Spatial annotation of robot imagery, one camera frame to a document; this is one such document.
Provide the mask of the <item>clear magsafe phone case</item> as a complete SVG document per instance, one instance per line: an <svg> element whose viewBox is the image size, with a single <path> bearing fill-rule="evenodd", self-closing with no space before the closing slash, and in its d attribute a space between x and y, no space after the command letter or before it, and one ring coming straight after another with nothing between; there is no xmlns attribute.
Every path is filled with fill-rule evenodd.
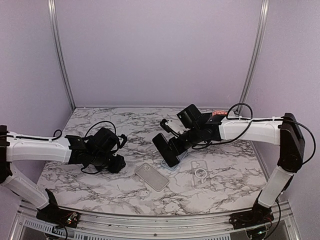
<svg viewBox="0 0 320 240"><path fill-rule="evenodd" d="M193 187L197 190L209 189L211 187L209 170L206 161L191 161L191 172L193 178Z"/></svg>

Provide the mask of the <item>grey phone case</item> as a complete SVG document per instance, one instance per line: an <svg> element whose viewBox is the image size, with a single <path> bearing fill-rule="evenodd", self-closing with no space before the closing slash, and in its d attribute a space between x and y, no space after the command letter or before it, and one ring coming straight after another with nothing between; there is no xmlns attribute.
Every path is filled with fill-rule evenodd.
<svg viewBox="0 0 320 240"><path fill-rule="evenodd" d="M156 192L162 191L169 184L169 179L148 163L138 166L134 172Z"/></svg>

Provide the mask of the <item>black smartphone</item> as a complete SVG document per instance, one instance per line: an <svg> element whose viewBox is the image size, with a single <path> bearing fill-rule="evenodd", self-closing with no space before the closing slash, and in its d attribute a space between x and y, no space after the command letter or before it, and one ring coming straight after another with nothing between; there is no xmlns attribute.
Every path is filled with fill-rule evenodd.
<svg viewBox="0 0 320 240"><path fill-rule="evenodd" d="M180 163L179 158L171 150L168 141L162 133L158 133L152 139L152 142L170 168L173 168Z"/></svg>

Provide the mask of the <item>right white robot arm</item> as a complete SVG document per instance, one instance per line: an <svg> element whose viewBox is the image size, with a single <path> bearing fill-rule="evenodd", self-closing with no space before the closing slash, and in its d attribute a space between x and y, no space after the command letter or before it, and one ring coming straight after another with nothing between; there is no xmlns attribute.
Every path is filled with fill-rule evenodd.
<svg viewBox="0 0 320 240"><path fill-rule="evenodd" d="M274 204L304 164L305 139L291 113L279 118L242 118L182 111L177 116L185 130L179 132L168 121L162 121L164 129L177 136L163 140L157 145L157 149L170 167L181 161L180 155L201 142L211 145L214 142L228 144L243 140L280 147L277 166L257 197L254 208L247 214L247 219L252 224L260 223L267 216L267 209Z"/></svg>

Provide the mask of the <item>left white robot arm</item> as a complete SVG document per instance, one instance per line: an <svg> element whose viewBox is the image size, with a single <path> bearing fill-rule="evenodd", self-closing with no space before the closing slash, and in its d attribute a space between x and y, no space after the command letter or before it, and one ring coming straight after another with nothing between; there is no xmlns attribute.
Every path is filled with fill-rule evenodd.
<svg viewBox="0 0 320 240"><path fill-rule="evenodd" d="M0 184L32 203L38 211L58 223L63 219L53 193L42 189L26 177L14 165L15 161L49 161L69 165L92 165L97 171L107 169L118 173L126 163L117 154L127 142L127 136L116 135L102 127L94 135L80 137L65 135L45 138L9 132L5 125L0 127Z"/></svg>

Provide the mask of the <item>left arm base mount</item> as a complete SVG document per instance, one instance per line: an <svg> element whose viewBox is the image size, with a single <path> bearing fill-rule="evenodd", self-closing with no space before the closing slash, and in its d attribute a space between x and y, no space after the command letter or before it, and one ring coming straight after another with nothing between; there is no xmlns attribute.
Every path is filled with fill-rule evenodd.
<svg viewBox="0 0 320 240"><path fill-rule="evenodd" d="M64 227L76 228L78 226L80 213L60 208L54 194L47 188L45 191L48 195L49 204L43 209L37 209L36 218Z"/></svg>

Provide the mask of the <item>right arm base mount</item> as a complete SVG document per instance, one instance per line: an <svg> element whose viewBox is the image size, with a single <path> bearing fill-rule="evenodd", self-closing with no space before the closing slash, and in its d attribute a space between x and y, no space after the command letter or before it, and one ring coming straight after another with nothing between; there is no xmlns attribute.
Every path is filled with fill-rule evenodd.
<svg viewBox="0 0 320 240"><path fill-rule="evenodd" d="M251 210L232 213L228 221L237 230L271 223L274 219L271 207L264 207L256 200Z"/></svg>

